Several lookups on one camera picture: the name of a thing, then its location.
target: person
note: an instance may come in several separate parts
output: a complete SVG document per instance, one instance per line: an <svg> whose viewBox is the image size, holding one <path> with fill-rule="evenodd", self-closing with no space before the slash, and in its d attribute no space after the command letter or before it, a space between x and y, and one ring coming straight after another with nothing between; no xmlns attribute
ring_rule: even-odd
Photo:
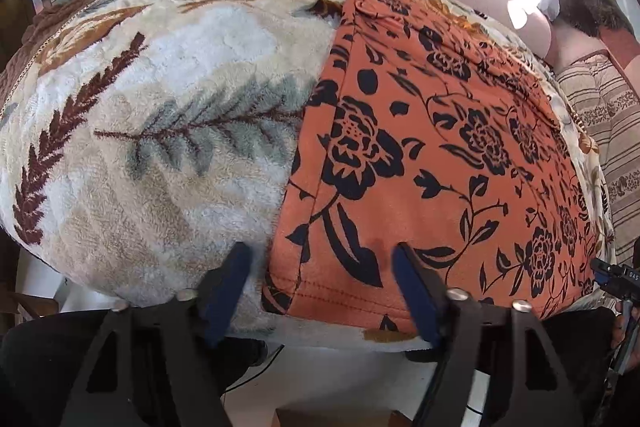
<svg viewBox="0 0 640 427"><path fill-rule="evenodd" d="M0 346L0 425L59 426L84 354L105 314L106 311L91 311L51 315L20 325L5 335ZM637 319L640 310L634 309L633 316ZM565 312L543 321L580 401L586 425L600 404L612 354L624 339L622 320L612 310L597 308ZM264 360L263 345L247 339L224 339L216 349L208 350L206 359L222 395L250 365ZM530 362L530 367L537 366L535 361ZM507 386L503 392L508 393L509 389ZM605 427L638 425L638 390L640 341L626 373L618 381Z"/></svg>

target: stitching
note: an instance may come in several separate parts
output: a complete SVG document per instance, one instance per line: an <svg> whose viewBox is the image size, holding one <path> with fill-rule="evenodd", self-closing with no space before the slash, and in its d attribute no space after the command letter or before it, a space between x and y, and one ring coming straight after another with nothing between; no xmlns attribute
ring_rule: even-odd
<svg viewBox="0 0 640 427"><path fill-rule="evenodd" d="M276 274L274 274L274 272L270 272L270 273L271 273L271 277L275 277L275 278L277 278L277 279L282 279L282 280L284 280L284 281L288 281L288 282L298 282L298 281L296 281L296 280L294 280L294 279L289 279L288 277L282 277L282 276L280 276L280 275L276 275ZM357 299L357 300L359 300L359 301L367 302L367 303L370 303L370 304L374 304L374 305L376 305L376 306L381 306L381 307L383 307L383 308L389 308L390 310L396 310L396 311L404 312L404 313L406 313L406 311L407 311L407 310L406 310L406 309L404 309L404 308L397 308L397 307L395 307L395 306L389 306L389 305L387 305L387 304L380 304L380 303L378 303L378 302L376 302L376 301L371 301L371 300L369 300L369 299L365 299L365 298L360 297L360 296L357 296L357 295L352 295L352 294L347 293L347 292L342 291L342 290L337 290L337 289L335 289L335 288L331 288L331 287L329 287L329 286L324 286L324 285L319 284L319 283L317 283L317 282L312 282L312 281L308 281L308 280L305 280L305 279L301 279L301 280L300 280L300 282L306 283L306 284L311 285L311 286L317 286L318 288L322 288L322 289L325 289L325 290L329 290L329 291L332 291L332 292L334 292L334 293L339 293L340 295L344 295L344 296L346 296L346 297L351 297L351 298L353 298L353 299Z"/></svg>
<svg viewBox="0 0 640 427"><path fill-rule="evenodd" d="M348 6L348 2L354 3L354 0L345 0L344 1L344 3L342 4L342 11L343 12L345 10L345 7ZM353 51L353 45L354 45L354 40L355 40L353 37L354 37L355 33L356 33L356 26L355 26L355 24L353 24L353 26L351 27L351 32L348 32L348 33L345 32L344 34L340 35L340 40L341 41L344 40L344 36L351 35L351 41L350 41L350 46L349 46L350 58L351 58L351 52ZM334 47L334 44L337 42L337 40L338 39L334 39L334 41L332 42L332 48ZM342 90L344 89L344 84L345 84L344 79L347 77L347 71L346 70L345 71L340 71L340 74L338 76L340 78L340 91L337 93L337 96L338 96L338 99L339 99L339 97L340 97L340 95L342 93ZM338 78L337 77L332 77L332 80L338 80ZM329 131L331 131L331 125L332 125L333 121L335 120L335 111L336 110L337 110L337 107L334 109L334 115L332 116L332 118L331 118L331 120L330 120L330 122L328 124ZM329 155L329 151L325 151L324 152L324 157L322 158L322 161L325 161L328 155ZM316 190L314 191L314 194L312 194L313 196L316 197L316 200L314 201L314 204L311 207L311 210L309 211L308 217L303 221L303 222L306 222L307 224L309 223L309 220L311 219L311 216L314 215L314 211L318 207L318 191L319 191L320 185L322 183L321 177L322 176L318 177L318 185L316 185ZM302 248L304 248L304 247L300 248L300 261L298 262L298 266L296 267L296 271L298 273L298 277L300 278L300 280L302 280L302 276L301 276L301 273L302 273L302 268L301 268L302 267ZM293 304L293 300L295 299L295 297L296 297L296 295L298 293L298 288L299 287L300 286L298 284L296 284L296 287L293 290L293 293L291 295L291 303L292 304Z"/></svg>
<svg viewBox="0 0 640 427"><path fill-rule="evenodd" d="M60 26L60 28L58 28L58 30L55 33L53 33L53 35L51 35L47 40L45 40L42 43L42 45L38 48L38 51L33 54L33 57L31 57L31 60L29 60L29 62L27 62L27 65L24 67L24 69L22 70L20 75L18 75L18 78L14 82L13 87L11 88L11 90L9 91L9 94L7 95L6 99L4 100L4 103L2 104L2 109L0 110L0 120L2 120L2 117L4 116L4 111L6 110L6 106L8 105L9 100L11 100L11 97L14 95L15 90L18 89L18 86L20 85L20 83L23 80L23 78L26 76L27 71L29 71L31 69L31 66L33 66L33 63L34 63L36 57L38 57L42 53L43 49L49 44L49 42L51 42L51 40L53 38L56 38L58 35L60 35L62 30L66 29L67 26L69 26L72 22L74 22L76 19L78 19L81 16L82 12L88 6L90 6L94 2L98 2L98 1L99 0L92 0L90 3L87 3L85 6L82 6L82 8L79 9L73 16L71 16L62 26Z"/></svg>
<svg viewBox="0 0 640 427"><path fill-rule="evenodd" d="M306 293L299 293L298 295L300 295L301 297L306 297L307 299L315 299L317 301L322 301L322 302L326 302L326 303L329 303L329 304L335 304L337 306L342 306L344 308L350 308L352 310L357 310L357 311L369 313L371 315L376 315L378 317L384 317L386 315L390 319L397 319L397 320L403 320L403 321L410 320L410 317L401 317L400 315L392 315L392 314L388 314L388 313L382 314L380 312L372 312L371 310L365 310L363 308L358 308L356 306L349 306L348 304L345 304L343 302L332 301L332 300L329 300L329 299L324 299L322 297L317 297L315 295L308 295Z"/></svg>

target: hair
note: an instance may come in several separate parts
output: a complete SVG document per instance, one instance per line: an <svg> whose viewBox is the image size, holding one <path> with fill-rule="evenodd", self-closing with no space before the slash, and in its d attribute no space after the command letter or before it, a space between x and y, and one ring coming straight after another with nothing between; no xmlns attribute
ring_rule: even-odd
<svg viewBox="0 0 640 427"><path fill-rule="evenodd" d="M633 26L622 13L616 0L558 0L558 18L590 37L600 36L600 26L610 30L627 30L633 36Z"/></svg>

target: black cable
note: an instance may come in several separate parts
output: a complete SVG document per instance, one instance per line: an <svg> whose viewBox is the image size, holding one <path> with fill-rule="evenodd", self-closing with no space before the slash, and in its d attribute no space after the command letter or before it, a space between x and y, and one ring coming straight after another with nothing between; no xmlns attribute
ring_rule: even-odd
<svg viewBox="0 0 640 427"><path fill-rule="evenodd" d="M242 386L244 386L244 384L249 383L249 382L251 382L252 380L255 380L256 378L260 377L260 375L261 375L261 374L263 374L263 373L264 373L268 368L270 368L270 367L271 367L271 364L273 363L273 361L274 361L275 359L277 359L277 358L278 358L278 355L282 352L282 350L283 350L283 349L284 349L284 346L280 346L280 347L276 350L276 352L275 352L275 353L273 354L273 356L271 357L271 360L269 361L269 363L266 365L266 367L265 367L263 370L261 370L261 371L260 371L260 373L256 373L255 375L253 375L251 378L248 378L248 379L247 379L247 380L245 380L244 382L239 383L239 384L237 384L237 385L235 385L235 386L233 386L233 387L230 387L229 389L227 389L227 390L225 391L225 394L226 394L226 393L231 393L231 391L235 391L238 387L242 387Z"/></svg>

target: metal screw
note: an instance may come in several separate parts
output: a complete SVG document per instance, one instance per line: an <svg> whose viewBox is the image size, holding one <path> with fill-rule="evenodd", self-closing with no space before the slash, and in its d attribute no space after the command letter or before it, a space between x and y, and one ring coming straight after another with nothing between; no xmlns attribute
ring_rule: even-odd
<svg viewBox="0 0 640 427"><path fill-rule="evenodd" d="M185 288L175 294L175 298L180 302L192 301L198 296L198 291L193 288Z"/></svg>
<svg viewBox="0 0 640 427"><path fill-rule="evenodd" d="M129 307L129 303L127 301L119 299L113 303L113 306L111 306L111 311L120 313L126 310L128 307Z"/></svg>
<svg viewBox="0 0 640 427"><path fill-rule="evenodd" d="M529 313L531 311L531 309L533 308L533 306L531 306L531 304L527 301L513 301L511 303L511 306L513 306L513 309L516 310L517 312L520 313Z"/></svg>
<svg viewBox="0 0 640 427"><path fill-rule="evenodd" d="M447 297L452 301L466 301L469 298L469 294L460 288L449 288Z"/></svg>

